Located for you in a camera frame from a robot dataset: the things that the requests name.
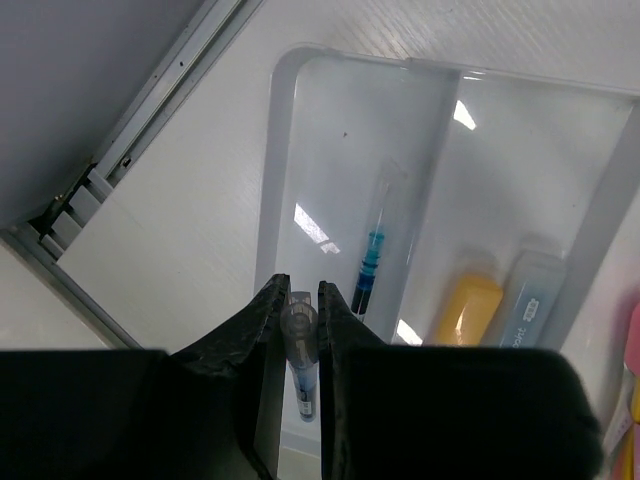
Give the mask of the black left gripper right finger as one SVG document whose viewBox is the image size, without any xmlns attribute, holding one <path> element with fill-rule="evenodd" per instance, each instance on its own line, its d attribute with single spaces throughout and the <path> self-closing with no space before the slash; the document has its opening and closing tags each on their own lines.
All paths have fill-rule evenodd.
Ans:
<svg viewBox="0 0 640 480">
<path fill-rule="evenodd" d="M 383 342 L 318 288 L 326 479 L 592 479 L 600 426 L 576 371 L 544 349 Z"/>
</svg>

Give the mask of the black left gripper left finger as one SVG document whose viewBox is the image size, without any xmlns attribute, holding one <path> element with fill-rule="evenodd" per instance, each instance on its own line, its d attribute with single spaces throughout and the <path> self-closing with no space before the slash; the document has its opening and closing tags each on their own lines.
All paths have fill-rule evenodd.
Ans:
<svg viewBox="0 0 640 480">
<path fill-rule="evenodd" d="M 176 353 L 5 351 L 5 479 L 273 479 L 290 293 L 272 276 L 239 312 Z"/>
</svg>

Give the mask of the yellow pink highlighter pen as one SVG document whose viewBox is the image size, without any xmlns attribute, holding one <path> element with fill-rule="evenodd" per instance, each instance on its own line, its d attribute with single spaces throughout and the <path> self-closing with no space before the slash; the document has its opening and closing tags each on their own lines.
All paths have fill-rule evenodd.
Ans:
<svg viewBox="0 0 640 480">
<path fill-rule="evenodd" d="M 448 346 L 479 345 L 503 296 L 495 256 L 482 249 L 460 249 L 443 289 L 429 342 Z"/>
</svg>

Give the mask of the pink sticky notes tube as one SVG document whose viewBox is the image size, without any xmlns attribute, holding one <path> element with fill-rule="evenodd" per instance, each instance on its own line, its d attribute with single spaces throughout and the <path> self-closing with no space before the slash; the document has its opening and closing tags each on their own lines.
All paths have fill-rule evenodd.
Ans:
<svg viewBox="0 0 640 480">
<path fill-rule="evenodd" d="M 620 394 L 603 449 L 610 479 L 639 478 L 639 305 L 629 320 Z"/>
</svg>

